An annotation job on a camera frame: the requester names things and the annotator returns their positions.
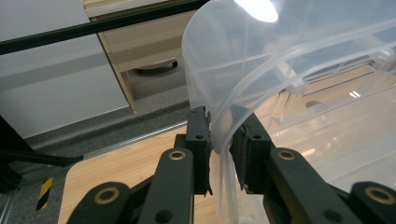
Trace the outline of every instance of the yellow black warning tape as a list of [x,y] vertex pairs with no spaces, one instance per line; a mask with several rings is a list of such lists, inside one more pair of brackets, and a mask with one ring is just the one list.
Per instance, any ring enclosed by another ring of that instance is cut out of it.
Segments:
[[38,198],[36,211],[44,209],[48,206],[48,200],[50,196],[50,187],[52,186],[53,177],[48,178],[43,182],[40,190],[40,197]]

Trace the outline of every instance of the black rod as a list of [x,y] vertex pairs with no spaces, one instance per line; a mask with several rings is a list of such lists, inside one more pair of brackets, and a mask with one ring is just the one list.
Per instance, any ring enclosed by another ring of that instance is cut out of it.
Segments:
[[201,7],[207,0],[183,1],[168,6],[155,7],[140,12],[122,15],[100,21],[66,27],[59,30],[49,31],[37,35],[28,35],[20,38],[0,42],[0,55],[32,49],[48,44],[53,44],[85,35],[94,35],[100,32],[137,24],[144,21],[152,21],[159,18],[188,12]]

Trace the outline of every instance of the clear plastic box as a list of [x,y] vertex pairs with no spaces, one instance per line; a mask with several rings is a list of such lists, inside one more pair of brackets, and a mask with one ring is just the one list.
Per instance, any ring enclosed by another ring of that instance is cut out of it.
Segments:
[[220,220],[265,222],[228,153],[253,112],[277,147],[298,150],[336,187],[396,189],[395,15],[393,0],[219,0],[196,12],[182,52],[191,107],[212,114]]

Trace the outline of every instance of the gray floor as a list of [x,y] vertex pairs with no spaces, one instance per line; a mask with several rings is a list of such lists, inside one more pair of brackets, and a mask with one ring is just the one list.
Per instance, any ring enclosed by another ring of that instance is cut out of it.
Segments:
[[[40,153],[77,156],[179,123],[190,111],[183,71],[183,62],[179,60],[175,69],[165,67],[144,75],[131,72],[137,114],[124,108],[29,138],[27,142]],[[26,162],[12,162],[10,166],[25,176],[48,169],[46,165]],[[22,186],[7,223],[57,223],[66,174],[64,170],[54,176],[49,206],[44,210],[35,210],[41,180]]]

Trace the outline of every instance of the screw hole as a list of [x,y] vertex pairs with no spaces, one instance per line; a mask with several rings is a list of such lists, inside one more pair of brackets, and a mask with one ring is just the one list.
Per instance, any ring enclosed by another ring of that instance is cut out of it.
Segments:
[[178,161],[186,157],[186,153],[183,151],[173,151],[169,154],[169,158],[173,161]]
[[286,161],[292,161],[292,160],[296,159],[296,156],[294,156],[293,153],[291,153],[289,151],[285,151],[285,150],[281,150],[281,151],[277,152],[277,156],[283,160],[286,160]]
[[94,200],[98,204],[108,204],[114,202],[119,195],[120,191],[116,187],[109,187],[97,192]]
[[326,217],[327,220],[329,220],[331,223],[343,223],[343,217],[332,211],[332,210],[325,210],[323,212],[323,215]]
[[396,199],[384,189],[376,188],[376,187],[368,187],[365,190],[367,196],[378,203],[383,204],[394,204],[396,203]]
[[162,210],[155,215],[155,220],[158,223],[167,223],[172,219],[172,213],[168,210]]

